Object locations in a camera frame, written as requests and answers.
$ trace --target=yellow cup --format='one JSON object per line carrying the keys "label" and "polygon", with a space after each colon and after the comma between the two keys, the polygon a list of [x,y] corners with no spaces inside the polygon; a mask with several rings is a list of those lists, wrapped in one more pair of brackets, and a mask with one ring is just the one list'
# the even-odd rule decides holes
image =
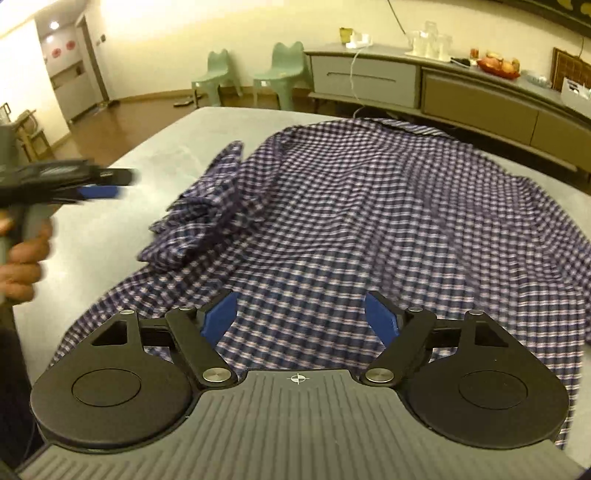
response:
{"label": "yellow cup", "polygon": [[341,27],[340,30],[340,42],[345,45],[351,41],[351,35],[353,35],[352,28],[343,28]]}

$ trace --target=grey cabinet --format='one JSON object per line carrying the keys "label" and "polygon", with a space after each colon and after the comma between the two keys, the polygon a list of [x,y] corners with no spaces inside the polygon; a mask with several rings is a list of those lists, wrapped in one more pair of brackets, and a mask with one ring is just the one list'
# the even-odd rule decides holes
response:
{"label": "grey cabinet", "polygon": [[408,63],[355,59],[351,89],[352,57],[311,57],[314,91],[361,101],[390,103],[408,108],[418,106],[419,68]]}
{"label": "grey cabinet", "polygon": [[423,75],[422,112],[529,145],[538,109],[507,92],[439,73]]}
{"label": "grey cabinet", "polygon": [[591,131],[564,115],[540,110],[531,146],[591,171]]}

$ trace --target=fruit bowl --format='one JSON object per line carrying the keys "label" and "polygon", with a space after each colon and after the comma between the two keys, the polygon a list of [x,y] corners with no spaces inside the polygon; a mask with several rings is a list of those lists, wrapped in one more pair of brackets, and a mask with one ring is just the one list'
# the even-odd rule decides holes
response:
{"label": "fruit bowl", "polygon": [[482,59],[478,60],[476,63],[484,72],[492,73],[493,75],[503,77],[504,79],[515,80],[516,78],[519,78],[521,76],[519,72],[508,73],[502,69],[494,69],[492,67],[489,67],[486,63],[484,63],[484,60]]}

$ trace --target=countertop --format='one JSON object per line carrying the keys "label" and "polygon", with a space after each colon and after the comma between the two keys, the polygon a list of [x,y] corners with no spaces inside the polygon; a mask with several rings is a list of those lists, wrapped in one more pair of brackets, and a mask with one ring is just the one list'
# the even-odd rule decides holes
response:
{"label": "countertop", "polygon": [[[306,49],[308,55],[323,55],[323,56],[354,56],[359,49],[346,48],[341,43],[331,43],[317,48]],[[579,114],[578,112],[567,107],[560,96],[560,92],[556,90],[547,89],[534,85],[528,82],[523,76],[515,80],[507,80],[490,73],[483,72],[478,67],[470,67],[469,69],[460,67],[451,62],[425,59],[423,57],[415,57],[407,55],[406,52],[409,48],[391,47],[388,45],[374,44],[370,47],[366,47],[359,53],[359,58],[367,59],[387,59],[396,60],[402,63],[410,63],[420,65],[421,67],[431,68],[435,70],[442,70],[449,73],[455,73],[462,76],[472,77],[476,80],[491,83],[499,87],[503,87],[509,90],[514,90],[522,95],[527,95],[534,100],[541,101],[546,105],[558,108],[569,115],[576,117],[580,121],[585,122],[591,126],[591,119]]]}

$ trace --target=finger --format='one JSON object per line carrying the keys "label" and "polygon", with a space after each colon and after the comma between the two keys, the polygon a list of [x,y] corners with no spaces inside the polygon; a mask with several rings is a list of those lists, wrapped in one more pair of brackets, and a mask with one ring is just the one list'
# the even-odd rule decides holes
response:
{"label": "finger", "polygon": [[31,301],[35,297],[35,289],[31,285],[20,283],[0,283],[0,291],[7,298],[18,302]]}
{"label": "finger", "polygon": [[12,247],[8,253],[8,262],[37,263],[45,260],[50,251],[49,242],[43,238],[37,238]]}
{"label": "finger", "polygon": [[37,236],[43,240],[49,240],[53,236],[53,223],[51,222],[51,219],[47,219],[43,222]]}
{"label": "finger", "polygon": [[6,211],[0,210],[0,236],[6,235],[11,228],[12,220],[10,220]]}
{"label": "finger", "polygon": [[6,264],[0,267],[0,282],[32,285],[43,276],[38,264]]}

